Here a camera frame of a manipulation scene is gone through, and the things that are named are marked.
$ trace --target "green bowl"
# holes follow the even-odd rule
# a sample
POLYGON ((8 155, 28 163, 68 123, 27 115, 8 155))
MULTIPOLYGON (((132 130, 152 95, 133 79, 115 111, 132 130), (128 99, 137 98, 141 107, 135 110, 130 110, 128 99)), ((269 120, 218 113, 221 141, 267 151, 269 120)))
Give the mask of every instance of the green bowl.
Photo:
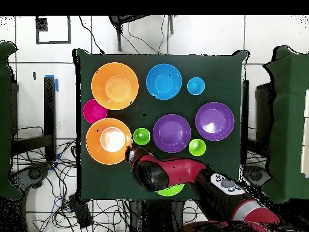
POLYGON ((181 192, 184 186, 185 184, 174 185, 163 190, 159 190, 157 193, 161 196, 174 196, 181 192))
POLYGON ((206 144, 201 139, 193 139, 189 143, 189 152, 194 156, 202 156, 206 151, 206 144))
POLYGON ((146 128, 138 128, 133 134, 133 139, 138 145, 146 145, 150 141, 150 132, 146 128))

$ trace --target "pink bowl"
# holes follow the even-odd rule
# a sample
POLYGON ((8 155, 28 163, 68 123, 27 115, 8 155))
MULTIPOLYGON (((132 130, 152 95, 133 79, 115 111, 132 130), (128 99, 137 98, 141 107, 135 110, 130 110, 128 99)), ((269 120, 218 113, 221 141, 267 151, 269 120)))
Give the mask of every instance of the pink bowl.
POLYGON ((83 116, 90 123, 95 123, 107 116, 107 109, 102 107, 95 99, 89 100, 83 107, 83 116))

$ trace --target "table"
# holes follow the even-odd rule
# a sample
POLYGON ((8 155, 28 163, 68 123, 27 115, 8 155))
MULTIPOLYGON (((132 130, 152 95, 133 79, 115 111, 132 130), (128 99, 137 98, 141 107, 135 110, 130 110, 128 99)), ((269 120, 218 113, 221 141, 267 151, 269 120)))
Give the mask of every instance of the table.
MULTIPOLYGON (((77 144, 80 141, 81 198, 82 199, 165 199, 156 192, 145 192, 139 188, 130 173, 130 166, 122 161, 119 164, 106 166, 96 162, 86 149, 86 133, 91 124, 81 113, 84 104, 94 98, 91 93, 91 80, 95 71, 109 62, 121 62, 131 67, 139 82, 139 92, 135 101, 120 111, 108 111, 107 117, 117 118, 124 122, 133 134, 135 129, 145 127, 149 131, 157 120, 166 114, 178 114, 191 126, 193 138, 203 139, 194 124, 196 112, 207 102, 221 102, 227 105, 234 114, 234 130, 222 141, 206 141, 207 150, 203 156, 194 157, 188 147, 179 153, 165 153, 158 149, 153 140, 146 146, 159 158, 190 157, 208 163, 214 170, 238 179, 240 166, 240 106, 242 77, 241 68, 246 51, 237 51, 233 56, 171 56, 149 54, 88 54, 77 49, 73 51, 77 70, 77 144), (171 100, 158 100, 152 97, 146 88, 146 76, 150 69, 160 63, 175 66, 182 75, 182 88, 171 100), (191 95, 186 84, 192 77, 200 77, 206 83, 204 92, 198 96, 191 95)), ((196 199, 190 187, 166 199, 196 199)))

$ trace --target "purple bowl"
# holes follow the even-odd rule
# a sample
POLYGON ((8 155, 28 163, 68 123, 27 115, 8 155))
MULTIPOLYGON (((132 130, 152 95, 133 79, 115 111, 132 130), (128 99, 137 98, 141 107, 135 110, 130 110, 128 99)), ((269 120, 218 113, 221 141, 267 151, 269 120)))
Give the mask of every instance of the purple bowl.
POLYGON ((234 115, 223 103, 209 102, 196 113, 196 128, 209 141, 221 141, 233 131, 234 115))
POLYGON ((160 150, 177 153, 186 148, 191 139, 191 128, 180 115, 164 115, 153 127, 153 140, 160 150))

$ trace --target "small blue bowl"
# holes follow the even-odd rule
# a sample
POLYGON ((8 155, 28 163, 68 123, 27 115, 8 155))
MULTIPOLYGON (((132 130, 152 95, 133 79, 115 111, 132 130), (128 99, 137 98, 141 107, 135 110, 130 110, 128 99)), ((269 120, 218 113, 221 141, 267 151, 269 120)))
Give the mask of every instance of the small blue bowl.
POLYGON ((193 77, 189 80, 187 86, 188 91, 192 95, 199 95, 201 94, 205 89, 205 82, 203 79, 199 77, 193 77))
POLYGON ((152 96, 169 100, 181 89, 180 72, 170 64, 158 64, 149 71, 146 86, 152 96))

